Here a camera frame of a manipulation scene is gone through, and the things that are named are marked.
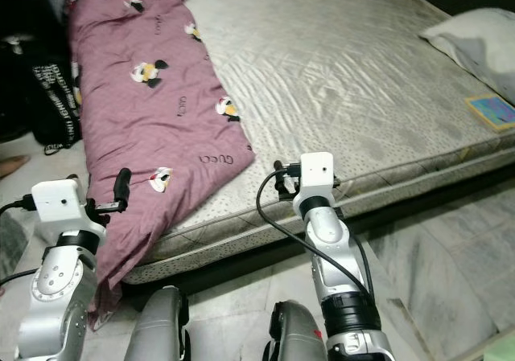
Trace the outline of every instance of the pillow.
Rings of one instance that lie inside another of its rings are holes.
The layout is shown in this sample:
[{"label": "pillow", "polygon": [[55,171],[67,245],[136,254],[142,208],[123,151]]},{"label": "pillow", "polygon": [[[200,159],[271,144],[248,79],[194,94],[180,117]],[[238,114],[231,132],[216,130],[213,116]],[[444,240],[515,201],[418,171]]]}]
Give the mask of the pillow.
[{"label": "pillow", "polygon": [[473,10],[420,36],[515,103],[515,13],[493,8]]}]

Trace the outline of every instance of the black backpack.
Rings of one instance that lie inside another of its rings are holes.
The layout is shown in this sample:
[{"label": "black backpack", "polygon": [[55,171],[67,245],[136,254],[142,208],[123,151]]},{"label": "black backpack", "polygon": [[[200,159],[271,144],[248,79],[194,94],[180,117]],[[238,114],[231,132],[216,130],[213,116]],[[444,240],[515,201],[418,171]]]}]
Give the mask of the black backpack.
[{"label": "black backpack", "polygon": [[0,64],[0,96],[23,108],[23,122],[45,145],[45,154],[80,140],[79,105],[66,55],[52,54],[28,35],[11,35],[0,40]]}]

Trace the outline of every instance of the colorful card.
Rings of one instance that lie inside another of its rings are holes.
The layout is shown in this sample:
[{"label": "colorful card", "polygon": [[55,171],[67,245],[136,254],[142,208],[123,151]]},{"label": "colorful card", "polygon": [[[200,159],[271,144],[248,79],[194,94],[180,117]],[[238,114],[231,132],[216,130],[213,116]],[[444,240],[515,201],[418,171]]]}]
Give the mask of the colorful card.
[{"label": "colorful card", "polygon": [[472,111],[496,131],[515,127],[515,108],[496,95],[470,97]]}]

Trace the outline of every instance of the tiled floor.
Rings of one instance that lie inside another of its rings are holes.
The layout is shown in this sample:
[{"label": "tiled floor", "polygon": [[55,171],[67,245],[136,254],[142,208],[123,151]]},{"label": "tiled floor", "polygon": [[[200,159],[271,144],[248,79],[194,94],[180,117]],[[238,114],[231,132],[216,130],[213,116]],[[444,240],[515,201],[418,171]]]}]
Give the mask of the tiled floor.
[{"label": "tiled floor", "polygon": [[[515,180],[369,233],[383,329],[398,361],[447,360],[515,325]],[[19,270],[37,265],[32,240]],[[0,359],[12,360],[28,279],[0,298]],[[193,359],[258,361],[270,312],[285,299],[323,321],[307,256],[190,296]],[[88,333],[82,360],[123,360],[138,313],[122,308]]]}]

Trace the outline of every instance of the bed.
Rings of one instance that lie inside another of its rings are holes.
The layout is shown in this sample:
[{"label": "bed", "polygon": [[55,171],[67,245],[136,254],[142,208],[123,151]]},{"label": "bed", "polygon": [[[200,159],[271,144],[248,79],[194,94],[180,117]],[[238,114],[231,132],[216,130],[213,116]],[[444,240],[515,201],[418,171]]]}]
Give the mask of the bed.
[{"label": "bed", "polygon": [[[491,92],[418,38],[446,16],[421,0],[187,0],[216,73],[237,102],[254,163],[165,231],[124,282],[198,269],[282,239],[254,209],[276,159],[335,156],[353,216],[515,162],[464,99]],[[272,187],[267,212],[299,232]]]}]

